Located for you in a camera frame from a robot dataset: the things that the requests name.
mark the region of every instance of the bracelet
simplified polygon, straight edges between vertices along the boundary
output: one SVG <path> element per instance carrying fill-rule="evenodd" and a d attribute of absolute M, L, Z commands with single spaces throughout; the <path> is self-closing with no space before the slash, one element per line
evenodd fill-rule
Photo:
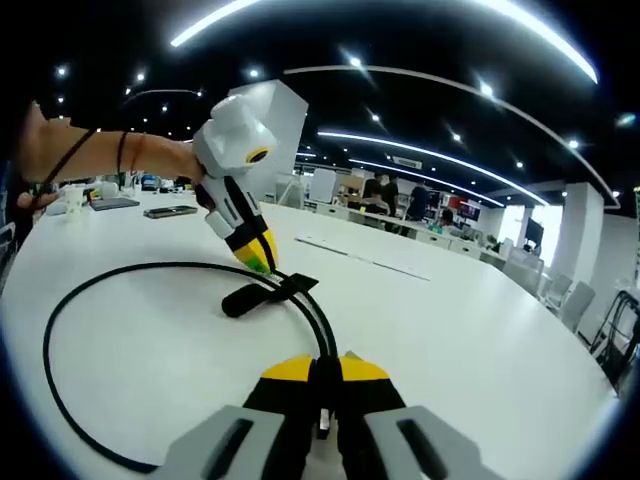
<path fill-rule="evenodd" d="M 134 172 L 134 166 L 136 164 L 136 160 L 138 159 L 138 154 L 140 153 L 140 150 L 142 150 L 142 144 L 144 143 L 144 139 L 145 139 L 145 134 L 142 134 L 142 137 L 140 138 L 140 141 L 138 142 L 138 145 L 136 146 L 136 153 L 133 156 L 133 160 L 131 160 L 131 169 L 129 170 L 129 173 L 131 175 L 133 175 Z"/>

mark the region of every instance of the curved led light strip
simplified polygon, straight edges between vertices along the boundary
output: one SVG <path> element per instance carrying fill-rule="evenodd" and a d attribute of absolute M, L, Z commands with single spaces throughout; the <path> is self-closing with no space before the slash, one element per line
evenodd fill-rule
<path fill-rule="evenodd" d="M 259 1 L 260 0 L 235 0 L 235 2 L 228 3 L 224 7 L 219 8 L 215 12 L 210 13 L 203 19 L 198 20 L 196 23 L 191 25 L 180 35 L 171 40 L 171 45 L 174 47 L 179 47 L 191 37 L 207 28 L 209 25 L 216 23 L 218 20 L 221 20 L 224 17 L 228 17 L 232 13 L 236 13 L 238 10 L 242 10 L 243 8 L 253 5 L 254 3 L 258 3 Z"/>
<path fill-rule="evenodd" d="M 593 83 L 598 83 L 598 74 L 595 69 L 587 62 L 587 60 L 580 55 L 575 48 L 563 39 L 556 32 L 547 27 L 544 23 L 531 15 L 529 12 L 523 10 L 514 3 L 507 0 L 473 0 L 475 3 L 479 3 L 491 10 L 505 15 L 520 25 L 527 27 L 532 32 L 535 32 L 544 40 L 553 45 L 556 49 L 562 52 L 569 60 L 571 60 L 580 70 L 586 73 Z"/>
<path fill-rule="evenodd" d="M 249 7 L 254 3 L 258 3 L 260 0 L 235 0 L 231 3 L 228 3 L 224 7 L 221 7 L 215 10 L 213 13 L 210 13 L 206 17 L 198 20 L 192 26 L 187 28 L 184 32 L 178 35 L 171 41 L 171 45 L 174 47 L 179 47 L 184 42 L 189 40 L 194 35 L 200 33 L 205 28 L 210 25 L 216 23 L 217 21 L 237 12 L 238 10 L 242 10 L 243 8 Z M 551 30 L 548 26 L 538 20 L 536 17 L 531 15 L 526 10 L 523 10 L 518 5 L 511 3 L 507 0 L 473 0 L 475 3 L 483 5 L 491 10 L 504 15 L 506 17 L 515 20 L 520 25 L 528 28 L 532 32 L 539 35 L 541 38 L 546 40 L 549 44 L 554 46 L 557 50 L 559 50 L 562 54 L 564 54 L 569 60 L 571 60 L 580 70 L 586 73 L 593 83 L 598 83 L 598 74 L 595 69 L 591 66 L 587 60 L 578 53 L 578 51 L 573 48 L 565 39 L 563 39 L 556 32 Z"/>
<path fill-rule="evenodd" d="M 440 180 L 438 178 L 429 177 L 427 175 L 422 175 L 421 173 L 412 172 L 410 170 L 402 170 L 401 168 L 390 167 L 390 166 L 387 166 L 387 165 L 381 165 L 379 163 L 364 162 L 362 160 L 355 160 L 353 158 L 350 158 L 349 161 L 353 162 L 353 163 L 359 163 L 359 164 L 362 164 L 362 165 L 371 165 L 372 167 L 386 168 L 387 170 L 392 170 L 394 172 L 405 173 L 407 175 L 413 175 L 414 177 L 419 177 L 419 178 L 423 178 L 425 180 L 430 180 L 432 182 L 441 183 L 442 185 L 446 185 L 446 186 L 451 187 L 451 188 L 456 188 L 456 189 L 460 190 L 461 192 L 465 192 L 465 193 L 468 193 L 470 195 L 474 195 L 474 196 L 476 196 L 478 198 L 482 198 L 483 200 L 486 200 L 487 202 L 491 202 L 494 205 L 497 205 L 498 207 L 504 207 L 503 203 L 500 203 L 500 202 L 494 200 L 493 198 L 485 197 L 484 195 L 482 195 L 480 193 L 474 192 L 474 191 L 469 190 L 469 189 L 464 188 L 464 187 L 460 187 L 459 185 L 456 185 L 454 183 L 445 182 L 444 180 Z"/>
<path fill-rule="evenodd" d="M 517 183 L 513 183 L 511 180 L 507 180 L 506 178 L 501 177 L 500 175 L 495 174 L 495 173 L 493 173 L 493 172 L 491 172 L 489 170 L 485 170 L 482 167 L 478 167 L 477 165 L 473 165 L 473 164 L 465 162 L 463 160 L 459 160 L 457 158 L 450 157 L 449 155 L 445 155 L 443 153 L 438 153 L 438 152 L 434 152 L 434 151 L 431 151 L 431 150 L 425 150 L 424 148 L 414 147 L 413 145 L 406 145 L 404 143 L 398 143 L 398 142 L 392 142 L 392 141 L 389 141 L 389 140 L 383 140 L 382 138 L 363 137 L 361 135 L 351 135 L 351 134 L 348 134 L 348 133 L 322 132 L 322 131 L 319 131 L 318 135 L 320 135 L 322 137 L 347 138 L 349 140 L 360 140 L 360 141 L 363 141 L 363 142 L 378 143 L 380 145 L 388 145 L 390 147 L 403 148 L 405 150 L 411 150 L 413 152 L 424 153 L 426 155 L 431 155 L 432 157 L 441 158 L 442 160 L 446 160 L 447 162 L 452 162 L 452 163 L 455 163 L 456 165 L 461 165 L 463 167 L 470 168 L 471 170 L 475 170 L 476 172 L 480 172 L 483 175 L 486 175 L 487 177 L 493 178 L 494 180 L 498 180 L 499 182 L 502 182 L 505 185 L 510 186 L 511 188 L 515 188 L 516 190 L 519 190 L 520 192 L 524 193 L 525 195 L 533 198 L 535 201 L 540 202 L 545 207 L 549 206 L 549 202 L 547 202 L 543 198 L 539 197 L 535 193 L 530 192 L 526 188 L 518 185 Z"/>
<path fill-rule="evenodd" d="M 406 75 L 406 76 L 409 76 L 409 77 L 422 78 L 423 80 L 430 80 L 432 82 L 442 83 L 444 85 L 448 85 L 450 87 L 457 88 L 459 90 L 464 90 L 465 92 L 473 93 L 474 95 L 477 95 L 479 97 L 483 97 L 483 98 L 487 99 L 487 101 L 491 101 L 491 102 L 495 103 L 496 105 L 499 105 L 502 108 L 504 108 L 506 110 L 509 110 L 512 113 L 515 113 L 520 118 L 526 120 L 527 122 L 531 123 L 535 127 L 538 127 L 540 130 L 542 130 L 544 133 L 546 133 L 551 138 L 553 138 L 556 142 L 558 142 L 560 145 L 562 145 L 567 150 L 567 152 L 569 152 L 571 155 L 573 155 L 578 161 L 580 161 L 580 163 L 582 163 L 582 165 L 585 166 L 585 168 L 589 171 L 589 173 L 591 173 L 591 175 L 593 175 L 593 177 L 598 181 L 598 183 L 600 183 L 600 185 L 602 186 L 604 191 L 607 192 L 607 194 L 609 194 L 609 197 L 611 198 L 611 201 L 614 203 L 614 205 L 613 206 L 610 206 L 610 205 L 605 206 L 604 207 L 605 210 L 612 210 L 612 209 L 619 209 L 620 208 L 620 202 L 613 195 L 613 191 L 611 190 L 611 188 L 609 188 L 609 185 L 607 185 L 607 183 L 603 180 L 603 178 L 600 176 L 600 174 L 598 174 L 598 172 L 596 172 L 596 170 L 591 166 L 591 164 L 589 162 L 587 162 L 587 160 L 582 155 L 580 155 L 580 153 L 577 150 L 571 148 L 568 145 L 568 143 L 560 135 L 558 135 L 556 132 L 551 130 L 544 123 L 542 123 L 539 120 L 533 118 L 528 113 L 523 112 L 518 107 L 515 107 L 515 106 L 511 105 L 510 103 L 505 102 L 504 100 L 500 100 L 499 98 L 487 97 L 485 94 L 483 94 L 477 88 L 473 88 L 473 87 L 471 87 L 469 85 L 465 85 L 464 83 L 454 82 L 453 80 L 449 80 L 449 79 L 446 79 L 446 78 L 443 78 L 443 77 L 438 77 L 436 75 L 429 75 L 428 73 L 415 72 L 413 70 L 404 70 L 402 68 L 378 67 L 378 66 L 374 66 L 374 65 L 366 65 L 366 66 L 362 65 L 361 67 L 357 67 L 357 68 L 353 67 L 351 65 L 326 65 L 326 66 L 321 66 L 321 67 L 306 67 L 306 68 L 296 68 L 296 69 L 292 69 L 292 70 L 285 70 L 284 74 L 285 75 L 294 75 L 294 74 L 297 74 L 297 73 L 333 72 L 333 71 L 343 71 L 343 70 L 355 70 L 355 71 L 367 70 L 367 71 L 370 71 L 370 72 L 393 73 L 393 74 L 396 74 L 396 75 Z"/>

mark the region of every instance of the smartphone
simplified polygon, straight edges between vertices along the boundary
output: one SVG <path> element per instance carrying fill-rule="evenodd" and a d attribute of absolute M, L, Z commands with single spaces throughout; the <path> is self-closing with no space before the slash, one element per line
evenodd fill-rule
<path fill-rule="evenodd" d="M 153 208 L 151 210 L 145 210 L 144 216 L 149 218 L 167 218 L 177 217 L 179 215 L 190 215 L 198 211 L 195 207 L 189 207 L 187 205 L 178 205 L 177 207 L 165 207 L 165 208 Z"/>

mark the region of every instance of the monitor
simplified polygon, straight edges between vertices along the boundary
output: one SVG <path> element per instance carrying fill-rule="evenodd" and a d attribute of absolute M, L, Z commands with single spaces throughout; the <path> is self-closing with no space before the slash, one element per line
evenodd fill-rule
<path fill-rule="evenodd" d="M 529 219 L 527 222 L 527 231 L 524 234 L 526 240 L 530 240 L 536 245 L 540 245 L 542 242 L 542 235 L 544 235 L 544 228 L 538 222 L 534 222 Z"/>

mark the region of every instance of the human arm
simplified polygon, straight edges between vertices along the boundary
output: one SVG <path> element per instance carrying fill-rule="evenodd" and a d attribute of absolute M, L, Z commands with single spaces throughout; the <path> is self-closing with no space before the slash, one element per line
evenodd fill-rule
<path fill-rule="evenodd" d="M 23 177 L 42 182 L 62 156 L 87 132 L 69 125 L 68 119 L 46 120 L 37 105 L 31 107 L 17 152 Z M 122 132 L 97 132 L 71 157 L 54 181 L 73 180 L 117 172 L 117 154 Z M 202 170 L 191 145 L 155 135 L 128 134 L 121 171 L 131 168 L 166 178 L 188 177 L 198 183 Z"/>

